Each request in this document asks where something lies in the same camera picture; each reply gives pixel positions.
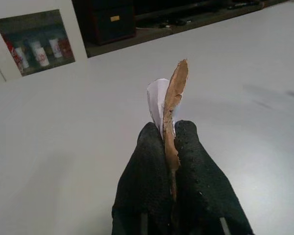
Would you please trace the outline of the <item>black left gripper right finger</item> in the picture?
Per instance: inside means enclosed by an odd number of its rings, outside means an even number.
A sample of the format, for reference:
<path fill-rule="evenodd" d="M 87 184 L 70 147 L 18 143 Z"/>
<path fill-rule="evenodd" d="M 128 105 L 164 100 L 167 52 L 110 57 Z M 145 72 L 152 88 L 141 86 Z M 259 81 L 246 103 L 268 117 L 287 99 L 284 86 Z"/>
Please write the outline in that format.
<path fill-rule="evenodd" d="M 252 227 L 224 172 L 200 143 L 196 125 L 175 124 L 175 147 L 180 167 L 176 173 L 177 204 L 182 235 L 251 235 Z"/>

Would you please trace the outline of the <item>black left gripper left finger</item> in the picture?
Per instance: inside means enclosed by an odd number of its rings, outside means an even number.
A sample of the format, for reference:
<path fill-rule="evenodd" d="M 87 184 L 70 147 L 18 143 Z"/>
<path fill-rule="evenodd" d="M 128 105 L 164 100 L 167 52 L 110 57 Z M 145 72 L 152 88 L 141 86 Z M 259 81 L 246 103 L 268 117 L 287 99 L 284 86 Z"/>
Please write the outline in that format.
<path fill-rule="evenodd" d="M 147 123 L 117 186 L 112 207 L 112 234 L 169 235 L 172 197 L 162 138 L 156 125 Z"/>

